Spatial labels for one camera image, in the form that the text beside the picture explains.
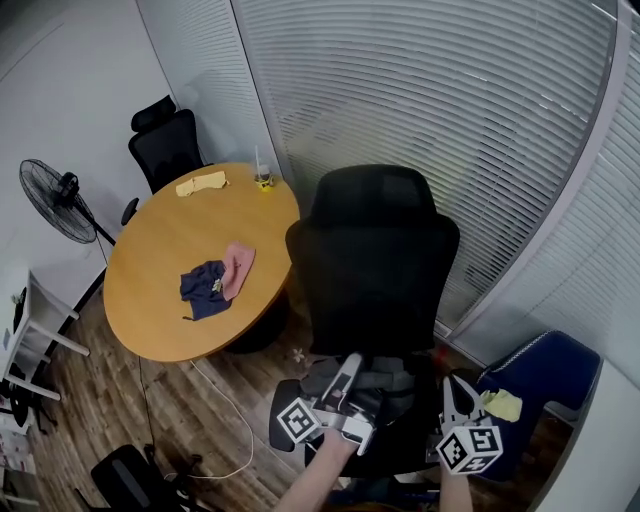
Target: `mesh chair back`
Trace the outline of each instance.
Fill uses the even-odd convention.
[[[313,324],[312,352],[402,355],[433,346],[456,255],[455,223],[415,170],[366,165],[325,175],[287,247]]]
[[[154,194],[180,176],[204,166],[193,112],[180,110],[174,113],[167,99],[171,101],[167,97],[138,112],[131,123],[140,133],[129,141],[129,151]]]

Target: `window blinds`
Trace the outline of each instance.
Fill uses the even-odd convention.
[[[502,357],[560,329],[640,385],[640,19],[619,104],[598,157],[555,231],[507,291],[455,342]],[[487,354],[485,348],[494,351]]]
[[[439,318],[455,327],[517,255],[597,107],[612,21],[583,0],[233,0],[299,189],[413,167],[461,231]]]
[[[180,108],[193,110],[205,162],[260,158],[278,171],[273,144],[228,1],[137,0]]]

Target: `white cable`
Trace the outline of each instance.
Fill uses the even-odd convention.
[[[253,446],[253,444],[254,444],[254,441],[253,441],[253,429],[251,428],[251,425],[249,425],[249,422],[244,418],[244,416],[242,415],[242,413],[238,410],[238,408],[236,407],[236,404],[234,404],[234,403],[231,401],[231,399],[230,399],[227,395],[225,395],[222,391],[220,391],[220,389],[218,389],[218,386],[216,386],[216,385],[213,383],[213,381],[212,381],[209,377],[207,377],[207,376],[202,372],[202,370],[201,370],[200,368],[198,368],[198,367],[196,366],[196,363],[194,363],[193,361],[189,361],[189,362],[193,365],[193,367],[194,367],[196,370],[198,370],[198,373],[199,373],[200,375],[202,375],[202,376],[207,380],[207,382],[208,382],[209,384],[211,384],[211,387],[212,387],[213,389],[215,389],[218,393],[220,393],[220,395],[222,396],[222,398],[224,398],[227,402],[229,402],[229,403],[231,404],[231,407],[233,407],[233,409],[236,411],[236,413],[238,413],[238,416],[240,416],[240,419],[241,419],[242,421],[244,421],[244,424],[245,424],[245,425],[247,426],[247,428],[249,429],[249,434],[251,435],[251,456],[249,457],[249,460],[247,461],[247,463],[246,463],[244,466],[242,466],[242,467],[240,467],[240,468],[236,469],[235,471],[233,471],[232,473],[229,473],[228,475],[224,475],[224,476],[195,476],[195,475],[186,475],[186,476],[188,476],[189,478],[196,478],[196,479],[199,479],[199,480],[224,480],[225,478],[229,478],[229,477],[231,477],[231,476],[233,476],[233,475],[237,475],[238,473],[240,473],[240,471],[243,471],[244,469],[248,468],[248,467],[249,467],[249,465],[253,462],[253,448],[254,448],[254,446]],[[169,478],[170,476],[175,476],[175,475],[177,475],[177,474],[178,474],[178,473],[169,473],[168,475],[166,475],[166,476],[164,477],[164,479],[166,480],[166,479],[167,479],[167,478]]]

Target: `wrist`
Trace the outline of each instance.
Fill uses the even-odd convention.
[[[342,437],[342,434],[333,432],[335,435],[325,435],[322,449],[325,450],[331,460],[346,464],[351,455],[358,449],[358,445]]]

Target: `wooden floor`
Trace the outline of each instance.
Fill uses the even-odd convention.
[[[194,494],[204,504],[228,512],[271,510],[303,468],[300,452],[278,452],[268,443],[269,407],[277,382],[303,375],[308,364],[293,357],[294,348],[309,346],[311,333],[304,306],[295,300],[295,290],[291,293],[298,305],[285,331],[268,349],[247,355],[219,352],[198,361],[198,367],[239,407],[255,434],[255,456],[248,469],[226,480],[192,482]],[[56,349],[45,378],[63,398],[45,405],[59,425],[54,430],[45,423],[48,436],[30,430],[45,511],[79,511],[75,487],[92,505],[104,506],[91,481],[91,468],[123,444],[142,449],[150,442],[138,357],[111,332],[101,291],[81,315],[67,334],[87,346],[91,355],[85,358],[62,347]],[[446,355],[444,363],[469,365],[455,354]],[[190,363],[143,360],[142,370],[157,460],[164,473],[183,468],[191,453],[203,456],[198,474],[206,476],[227,474],[248,460],[246,426]],[[563,424],[545,418],[529,450],[529,463],[514,482],[472,482],[476,512],[526,510],[569,434]]]

